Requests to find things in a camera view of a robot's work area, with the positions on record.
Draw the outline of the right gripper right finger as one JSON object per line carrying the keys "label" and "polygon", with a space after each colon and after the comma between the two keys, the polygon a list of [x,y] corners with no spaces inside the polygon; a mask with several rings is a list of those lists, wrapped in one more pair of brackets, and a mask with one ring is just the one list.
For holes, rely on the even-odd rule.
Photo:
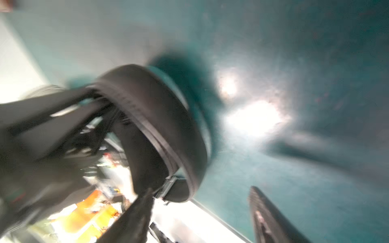
{"label": "right gripper right finger", "polygon": [[248,200],[257,243],[310,242],[258,187],[250,187]]}

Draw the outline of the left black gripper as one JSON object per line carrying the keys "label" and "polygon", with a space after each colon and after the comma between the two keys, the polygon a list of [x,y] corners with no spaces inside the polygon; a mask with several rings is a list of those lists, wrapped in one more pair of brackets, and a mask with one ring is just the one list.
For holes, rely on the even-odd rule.
{"label": "left black gripper", "polygon": [[114,105],[89,87],[1,105],[1,234],[74,204],[90,186]]}

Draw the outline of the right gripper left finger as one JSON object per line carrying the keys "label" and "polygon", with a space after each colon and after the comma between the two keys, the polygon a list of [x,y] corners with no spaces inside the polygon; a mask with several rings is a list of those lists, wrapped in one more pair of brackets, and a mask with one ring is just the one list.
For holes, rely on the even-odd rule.
{"label": "right gripper left finger", "polygon": [[149,188],[97,239],[97,242],[145,243],[147,241],[153,205],[153,190]]}

